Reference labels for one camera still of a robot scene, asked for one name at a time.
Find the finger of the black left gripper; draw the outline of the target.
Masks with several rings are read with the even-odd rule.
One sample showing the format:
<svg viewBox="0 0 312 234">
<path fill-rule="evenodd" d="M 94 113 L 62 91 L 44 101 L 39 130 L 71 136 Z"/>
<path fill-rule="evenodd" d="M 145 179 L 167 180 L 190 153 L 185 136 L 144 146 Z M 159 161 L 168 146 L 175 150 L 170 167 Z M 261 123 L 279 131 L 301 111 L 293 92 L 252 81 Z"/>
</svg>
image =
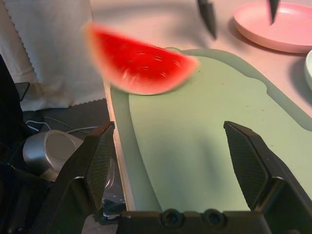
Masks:
<svg viewBox="0 0 312 234">
<path fill-rule="evenodd" d="M 212 2 L 208 0 L 197 0 L 199 8 L 199 14 L 203 20 L 208 32 L 211 34 L 213 39 L 217 39 L 215 9 Z"/>
<path fill-rule="evenodd" d="M 271 25 L 275 22 L 276 13 L 281 0 L 268 0 L 270 13 L 271 13 Z"/>
</svg>

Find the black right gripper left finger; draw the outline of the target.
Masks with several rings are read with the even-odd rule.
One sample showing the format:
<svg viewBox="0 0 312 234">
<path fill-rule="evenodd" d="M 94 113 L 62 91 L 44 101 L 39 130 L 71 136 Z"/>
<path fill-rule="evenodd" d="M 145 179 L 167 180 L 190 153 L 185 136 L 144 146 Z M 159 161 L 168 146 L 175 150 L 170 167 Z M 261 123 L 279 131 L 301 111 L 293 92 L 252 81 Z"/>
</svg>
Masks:
<svg viewBox="0 0 312 234">
<path fill-rule="evenodd" d="M 62 167 L 31 228 L 32 234 L 79 234 L 102 207 L 113 154 L 113 122 L 94 129 Z"/>
</svg>

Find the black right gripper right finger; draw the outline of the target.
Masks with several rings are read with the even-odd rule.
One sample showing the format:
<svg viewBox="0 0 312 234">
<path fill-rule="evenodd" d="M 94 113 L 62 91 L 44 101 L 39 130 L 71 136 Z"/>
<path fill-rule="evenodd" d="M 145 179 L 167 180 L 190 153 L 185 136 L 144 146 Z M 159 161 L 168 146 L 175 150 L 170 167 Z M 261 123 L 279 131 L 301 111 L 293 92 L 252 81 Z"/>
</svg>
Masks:
<svg viewBox="0 0 312 234">
<path fill-rule="evenodd" d="M 234 122 L 223 125 L 235 176 L 256 220 L 250 231 L 310 234 L 312 200 L 288 166 L 253 130 Z"/>
</svg>

